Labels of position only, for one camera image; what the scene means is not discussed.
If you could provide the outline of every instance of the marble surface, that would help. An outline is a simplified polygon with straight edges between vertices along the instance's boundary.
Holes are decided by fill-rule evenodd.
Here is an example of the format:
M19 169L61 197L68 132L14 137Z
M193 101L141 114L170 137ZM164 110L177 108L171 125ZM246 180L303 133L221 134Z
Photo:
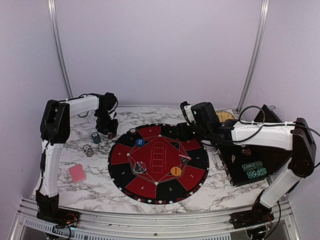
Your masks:
M259 193L268 187L259 181L232 187L224 170L217 170L213 162L213 149L207 147L210 169L203 186L192 196L180 202L153 205L138 202L123 194L113 183L108 172L108 154L115 140L129 129L153 123L173 124L184 122L178 107L118 107L119 121L115 139L101 136L94 144L91 133L96 132L96 117L89 112L85 118L73 117L71 134L61 153L58 170L58 190L61 206L112 213L190 213L221 210L253 204ZM90 144L94 155L86 157L83 146ZM73 183L68 169L81 164L86 180Z

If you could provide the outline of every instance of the pink card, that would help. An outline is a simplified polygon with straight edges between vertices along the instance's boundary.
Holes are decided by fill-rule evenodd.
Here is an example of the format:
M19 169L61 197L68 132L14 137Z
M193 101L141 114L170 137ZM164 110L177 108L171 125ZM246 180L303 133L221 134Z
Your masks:
M86 174L81 164L77 164L69 168L69 173L71 175L74 184L86 180Z

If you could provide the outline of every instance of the round poker mat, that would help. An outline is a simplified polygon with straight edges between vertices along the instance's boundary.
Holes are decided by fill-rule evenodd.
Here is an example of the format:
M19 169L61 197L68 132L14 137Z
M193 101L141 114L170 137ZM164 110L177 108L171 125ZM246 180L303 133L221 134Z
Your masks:
M168 124L148 124L119 137L108 157L114 184L147 204L172 204L193 195L205 182L209 157L197 140L180 141Z

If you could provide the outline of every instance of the robotic arm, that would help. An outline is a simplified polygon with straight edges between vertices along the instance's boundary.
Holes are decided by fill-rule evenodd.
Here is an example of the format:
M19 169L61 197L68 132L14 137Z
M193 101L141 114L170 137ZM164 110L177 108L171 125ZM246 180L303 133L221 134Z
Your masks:
M59 161L64 143L70 136L70 118L88 111L95 111L97 131L112 139L117 135L118 120L112 119L110 114L114 112L117 105L117 98L109 92L105 95L91 93L73 99L47 102L40 126L41 177L35 193L39 219L61 224L61 221L66 222L70 215L78 218L79 213L58 207Z
M179 138L183 141L199 139L220 145L257 145L292 151L291 158L278 177L256 199L249 211L231 215L234 228L249 227L274 219L271 208L291 191L301 180L310 176L315 168L316 144L305 119L295 122L257 123L227 120L220 123L213 105L202 102L191 106L180 105L187 121L177 125Z

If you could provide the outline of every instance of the yellow button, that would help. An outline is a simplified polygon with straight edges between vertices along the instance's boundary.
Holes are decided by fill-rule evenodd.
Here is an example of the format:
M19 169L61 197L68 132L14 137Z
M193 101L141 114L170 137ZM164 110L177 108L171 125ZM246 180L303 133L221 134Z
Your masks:
M182 170L180 167L174 166L173 168L171 168L171 174L173 176L180 176L182 173Z

